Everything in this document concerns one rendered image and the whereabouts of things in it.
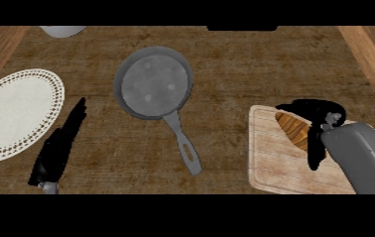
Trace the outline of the pale wooden cutting board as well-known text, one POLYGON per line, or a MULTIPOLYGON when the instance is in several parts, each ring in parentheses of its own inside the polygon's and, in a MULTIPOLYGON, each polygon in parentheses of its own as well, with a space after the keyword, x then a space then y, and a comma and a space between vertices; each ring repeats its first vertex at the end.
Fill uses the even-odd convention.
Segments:
POLYGON ((308 168, 307 152, 286 138, 276 121, 277 112, 285 111, 263 105, 254 105, 249 110, 248 176, 252 187, 280 194, 353 194, 344 172, 329 156, 316 171, 308 168))

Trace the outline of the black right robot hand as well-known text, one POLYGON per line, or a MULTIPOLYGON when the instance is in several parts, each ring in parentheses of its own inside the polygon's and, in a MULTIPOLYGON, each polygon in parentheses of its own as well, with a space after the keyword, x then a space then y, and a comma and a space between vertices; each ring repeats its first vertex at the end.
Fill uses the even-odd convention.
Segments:
POLYGON ((310 121, 307 131, 307 164, 313 171, 325 159, 325 146, 320 141, 322 133, 339 127, 345 122, 344 107, 327 100, 296 99, 289 104, 276 106, 277 110, 291 112, 310 121))

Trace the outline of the pale grey bowl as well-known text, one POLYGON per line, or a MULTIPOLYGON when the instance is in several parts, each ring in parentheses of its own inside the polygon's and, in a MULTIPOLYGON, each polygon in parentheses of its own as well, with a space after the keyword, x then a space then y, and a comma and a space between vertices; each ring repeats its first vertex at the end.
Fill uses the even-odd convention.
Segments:
POLYGON ((85 28, 85 26, 41 26, 45 34, 57 39, 76 35, 85 28))

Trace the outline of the brown croissant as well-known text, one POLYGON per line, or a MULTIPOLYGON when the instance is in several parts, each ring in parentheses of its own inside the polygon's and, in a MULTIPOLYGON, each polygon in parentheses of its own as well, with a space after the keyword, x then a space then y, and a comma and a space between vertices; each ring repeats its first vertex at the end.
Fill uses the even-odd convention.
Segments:
POLYGON ((292 145, 307 151, 307 131, 310 125, 305 120, 294 114, 277 112, 276 121, 292 145))

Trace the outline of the black appliance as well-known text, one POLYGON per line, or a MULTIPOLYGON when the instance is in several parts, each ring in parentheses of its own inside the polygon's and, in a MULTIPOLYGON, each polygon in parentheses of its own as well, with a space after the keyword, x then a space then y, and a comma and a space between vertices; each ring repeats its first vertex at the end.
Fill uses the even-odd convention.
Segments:
POLYGON ((208 31, 215 32, 271 32, 279 26, 206 26, 208 31))

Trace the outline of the grey frying pan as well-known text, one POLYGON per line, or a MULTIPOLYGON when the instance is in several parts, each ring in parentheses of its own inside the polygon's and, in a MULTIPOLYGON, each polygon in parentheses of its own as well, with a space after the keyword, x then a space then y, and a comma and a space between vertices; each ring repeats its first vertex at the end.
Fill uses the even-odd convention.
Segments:
POLYGON ((162 119, 175 135, 178 152, 192 176, 202 164, 180 125, 181 108, 193 86, 187 59, 165 47, 146 47, 122 61, 113 76, 112 90, 124 111, 143 120, 162 119))

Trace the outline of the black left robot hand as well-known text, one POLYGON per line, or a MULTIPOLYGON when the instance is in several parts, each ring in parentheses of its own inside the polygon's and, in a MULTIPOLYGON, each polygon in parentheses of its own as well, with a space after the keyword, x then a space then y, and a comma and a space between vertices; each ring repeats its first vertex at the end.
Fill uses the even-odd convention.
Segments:
POLYGON ((28 185, 38 185, 45 181, 59 181, 69 159, 72 143, 87 117, 85 110, 85 99, 81 98, 71 111, 65 125, 54 130, 44 142, 32 167, 28 185))

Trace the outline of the white dotted-rim plate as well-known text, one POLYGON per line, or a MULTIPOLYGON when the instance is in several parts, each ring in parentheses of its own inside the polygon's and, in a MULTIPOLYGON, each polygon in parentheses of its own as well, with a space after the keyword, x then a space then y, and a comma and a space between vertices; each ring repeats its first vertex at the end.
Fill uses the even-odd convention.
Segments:
POLYGON ((0 161, 41 139, 63 103, 65 85, 51 71, 23 69, 0 78, 0 161))

